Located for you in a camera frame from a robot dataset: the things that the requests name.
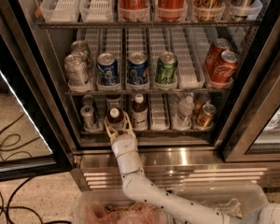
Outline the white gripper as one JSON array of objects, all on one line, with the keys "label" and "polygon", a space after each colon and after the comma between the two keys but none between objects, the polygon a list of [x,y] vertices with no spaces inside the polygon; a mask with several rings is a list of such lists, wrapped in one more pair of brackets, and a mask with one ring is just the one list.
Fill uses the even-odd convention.
[{"label": "white gripper", "polygon": [[124,115],[124,134],[118,136],[118,131],[114,129],[108,119],[105,119],[105,130],[112,143],[111,148],[116,157],[121,175],[137,173],[144,175],[143,163],[139,156],[137,139],[133,132],[133,126],[126,112]]}]

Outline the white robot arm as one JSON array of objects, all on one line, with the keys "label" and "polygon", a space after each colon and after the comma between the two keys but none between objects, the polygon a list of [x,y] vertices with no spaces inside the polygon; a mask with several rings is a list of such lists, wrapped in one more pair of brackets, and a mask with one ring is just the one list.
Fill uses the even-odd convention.
[{"label": "white robot arm", "polygon": [[127,113],[111,108],[105,117],[105,128],[117,159],[123,192],[129,199],[158,207],[182,224],[280,224],[279,203],[267,203],[239,219],[159,188],[145,176]]}]

